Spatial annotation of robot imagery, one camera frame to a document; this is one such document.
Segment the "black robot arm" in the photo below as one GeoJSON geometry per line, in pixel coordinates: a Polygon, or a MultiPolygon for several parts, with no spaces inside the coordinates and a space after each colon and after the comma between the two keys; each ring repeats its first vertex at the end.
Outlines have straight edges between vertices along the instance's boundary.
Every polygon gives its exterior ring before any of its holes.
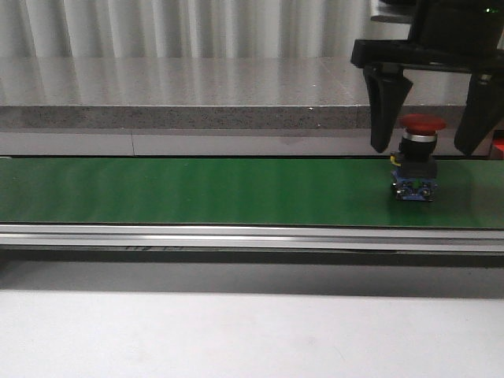
{"type": "Polygon", "coordinates": [[[501,1],[417,1],[407,39],[357,39],[351,63],[362,69],[371,109],[371,145],[386,150],[413,86],[404,69],[471,76],[455,147],[470,155],[503,119],[501,1]]]}

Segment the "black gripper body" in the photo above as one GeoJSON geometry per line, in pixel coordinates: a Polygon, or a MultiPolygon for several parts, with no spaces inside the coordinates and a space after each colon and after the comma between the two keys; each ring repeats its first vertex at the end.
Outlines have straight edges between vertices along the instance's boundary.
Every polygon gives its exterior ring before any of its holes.
{"type": "Polygon", "coordinates": [[[408,40],[356,39],[350,62],[360,69],[387,63],[405,69],[491,75],[503,73],[503,50],[492,57],[471,57],[426,49],[408,40]]]}

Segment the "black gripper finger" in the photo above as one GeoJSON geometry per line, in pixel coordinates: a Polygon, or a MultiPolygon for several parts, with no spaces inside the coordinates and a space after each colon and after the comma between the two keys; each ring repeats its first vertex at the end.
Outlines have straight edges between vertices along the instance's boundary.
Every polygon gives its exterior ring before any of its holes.
{"type": "Polygon", "coordinates": [[[503,74],[473,74],[454,138],[455,147],[464,155],[471,155],[502,119],[503,74]]]}
{"type": "Polygon", "coordinates": [[[372,148],[383,153],[391,141],[399,112],[413,82],[404,77],[403,68],[392,65],[387,71],[383,64],[363,68],[370,106],[372,148]]]}

